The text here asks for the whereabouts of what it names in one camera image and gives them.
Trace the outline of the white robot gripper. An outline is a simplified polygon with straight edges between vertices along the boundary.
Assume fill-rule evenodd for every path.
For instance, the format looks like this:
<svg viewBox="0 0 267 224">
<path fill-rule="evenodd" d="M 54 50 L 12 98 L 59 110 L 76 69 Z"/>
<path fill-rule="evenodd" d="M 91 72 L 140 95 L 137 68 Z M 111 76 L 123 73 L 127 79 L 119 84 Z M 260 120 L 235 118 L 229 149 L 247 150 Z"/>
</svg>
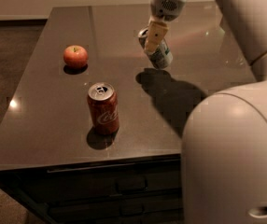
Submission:
<svg viewBox="0 0 267 224">
<path fill-rule="evenodd" d="M 156 51 L 169 27 L 166 21 L 175 20 L 188 0 L 151 0 L 151 17 L 148 23 L 148 37 L 144 50 L 146 54 Z"/>
</svg>

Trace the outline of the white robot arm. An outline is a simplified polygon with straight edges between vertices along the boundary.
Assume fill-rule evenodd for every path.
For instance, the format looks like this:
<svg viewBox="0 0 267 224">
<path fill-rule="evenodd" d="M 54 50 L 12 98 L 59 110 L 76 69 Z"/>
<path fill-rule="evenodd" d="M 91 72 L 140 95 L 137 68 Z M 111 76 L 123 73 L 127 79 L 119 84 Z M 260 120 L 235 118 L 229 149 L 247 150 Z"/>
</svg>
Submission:
<svg viewBox="0 0 267 224">
<path fill-rule="evenodd" d="M 184 224 L 267 224 L 267 0 L 215 0 L 255 82 L 219 91 L 183 132 Z"/>
</svg>

